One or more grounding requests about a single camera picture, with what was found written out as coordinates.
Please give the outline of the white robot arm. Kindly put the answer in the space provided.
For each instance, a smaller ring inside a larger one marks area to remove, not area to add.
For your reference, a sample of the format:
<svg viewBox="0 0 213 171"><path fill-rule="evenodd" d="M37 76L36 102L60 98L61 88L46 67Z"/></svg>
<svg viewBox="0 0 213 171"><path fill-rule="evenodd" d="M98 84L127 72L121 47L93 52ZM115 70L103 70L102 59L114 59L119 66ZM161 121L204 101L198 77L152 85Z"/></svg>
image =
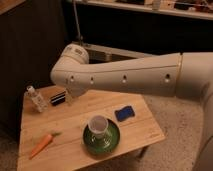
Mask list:
<svg viewBox="0 0 213 171"><path fill-rule="evenodd" d="M213 52L91 64L86 49L69 44L50 77L72 97L97 89L198 101L203 108L203 130L193 171L213 171Z"/></svg>

